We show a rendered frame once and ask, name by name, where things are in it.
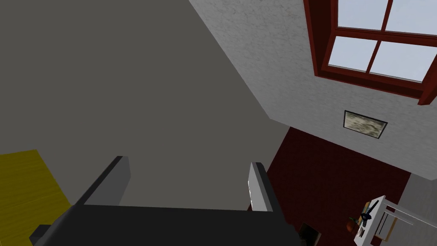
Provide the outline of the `yellow wooden door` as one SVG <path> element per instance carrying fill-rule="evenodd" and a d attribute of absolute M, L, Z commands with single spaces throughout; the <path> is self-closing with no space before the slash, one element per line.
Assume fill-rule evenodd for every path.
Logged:
<path fill-rule="evenodd" d="M 34 230 L 69 208 L 37 150 L 0 155 L 0 246 L 32 246 Z"/>

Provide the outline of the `white shelf with items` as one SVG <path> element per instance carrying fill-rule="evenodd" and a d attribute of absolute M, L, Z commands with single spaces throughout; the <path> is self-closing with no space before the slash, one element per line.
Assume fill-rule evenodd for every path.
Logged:
<path fill-rule="evenodd" d="M 357 246 L 373 246 L 374 237 L 388 241 L 396 222 L 401 220 L 414 225 L 416 221 L 411 218 L 437 228 L 437 223 L 390 202 L 386 196 L 380 196 L 367 202 L 360 217 L 353 219 L 354 242 Z"/>

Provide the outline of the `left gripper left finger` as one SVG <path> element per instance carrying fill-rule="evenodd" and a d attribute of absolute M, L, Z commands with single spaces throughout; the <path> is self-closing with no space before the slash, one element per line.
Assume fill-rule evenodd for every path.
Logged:
<path fill-rule="evenodd" d="M 117 156 L 78 199 L 76 205 L 120 205 L 131 179 L 127 156 Z"/>

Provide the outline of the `dark framed wall picture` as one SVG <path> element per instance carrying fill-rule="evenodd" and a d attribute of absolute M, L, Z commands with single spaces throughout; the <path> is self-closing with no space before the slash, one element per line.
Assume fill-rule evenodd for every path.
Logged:
<path fill-rule="evenodd" d="M 379 139 L 385 130 L 387 122 L 367 117 L 348 110 L 344 111 L 343 127 L 376 139 Z"/>

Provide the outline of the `red framed window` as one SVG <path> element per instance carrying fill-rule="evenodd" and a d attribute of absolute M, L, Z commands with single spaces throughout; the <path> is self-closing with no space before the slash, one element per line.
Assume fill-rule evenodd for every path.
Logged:
<path fill-rule="evenodd" d="M 315 75 L 437 97 L 437 0 L 303 0 Z"/>

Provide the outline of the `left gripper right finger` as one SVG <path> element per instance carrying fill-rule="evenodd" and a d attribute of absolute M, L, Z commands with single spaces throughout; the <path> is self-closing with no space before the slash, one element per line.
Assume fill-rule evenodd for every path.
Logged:
<path fill-rule="evenodd" d="M 253 211 L 280 212 L 280 206 L 271 186 L 264 165 L 260 162 L 250 164 L 248 188 Z"/>

